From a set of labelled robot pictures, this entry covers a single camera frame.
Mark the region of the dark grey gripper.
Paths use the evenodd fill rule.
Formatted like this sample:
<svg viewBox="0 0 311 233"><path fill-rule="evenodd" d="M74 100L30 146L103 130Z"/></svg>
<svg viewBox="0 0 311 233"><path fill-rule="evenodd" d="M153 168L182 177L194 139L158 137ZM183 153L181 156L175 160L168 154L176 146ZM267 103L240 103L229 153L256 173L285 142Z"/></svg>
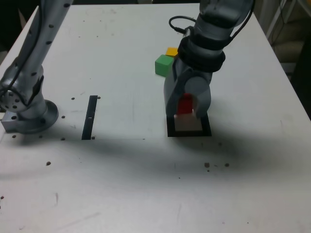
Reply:
<svg viewBox="0 0 311 233"><path fill-rule="evenodd" d="M187 98L191 96L195 116L204 117L211 104L211 80L211 72L194 69L176 59L164 82L166 116L173 117L177 113L179 99L183 95Z"/></svg>

